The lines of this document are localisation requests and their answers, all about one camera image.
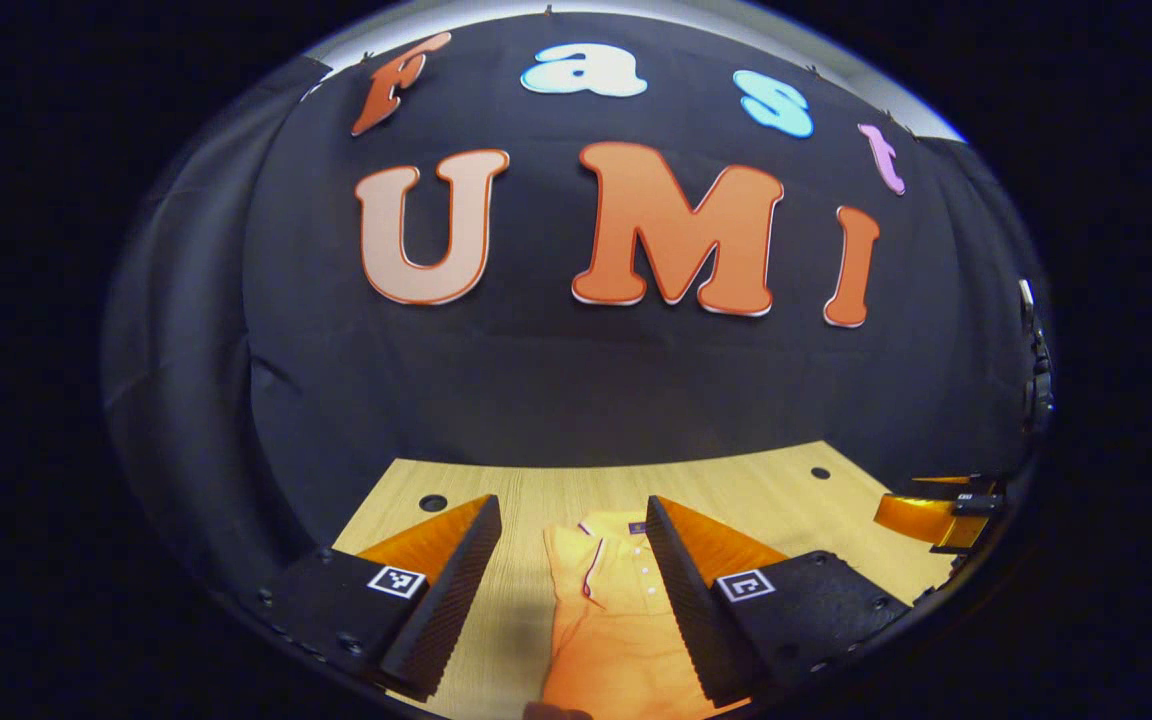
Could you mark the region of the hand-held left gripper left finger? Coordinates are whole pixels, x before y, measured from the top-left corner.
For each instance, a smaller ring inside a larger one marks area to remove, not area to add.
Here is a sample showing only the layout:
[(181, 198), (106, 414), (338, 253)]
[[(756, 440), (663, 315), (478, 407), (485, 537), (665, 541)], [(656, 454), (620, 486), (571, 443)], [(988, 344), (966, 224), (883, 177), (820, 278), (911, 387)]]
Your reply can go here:
[(257, 588), (256, 619), (348, 679), (429, 700), (500, 533), (484, 495), (365, 551), (314, 550)]

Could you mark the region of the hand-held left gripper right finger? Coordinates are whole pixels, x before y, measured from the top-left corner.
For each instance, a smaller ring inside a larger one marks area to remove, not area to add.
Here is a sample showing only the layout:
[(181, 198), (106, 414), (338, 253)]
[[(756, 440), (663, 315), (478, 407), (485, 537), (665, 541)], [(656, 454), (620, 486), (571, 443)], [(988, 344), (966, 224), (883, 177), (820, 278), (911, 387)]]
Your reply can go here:
[(823, 683), (910, 611), (836, 553), (787, 556), (666, 497), (647, 498), (646, 535), (717, 706)]

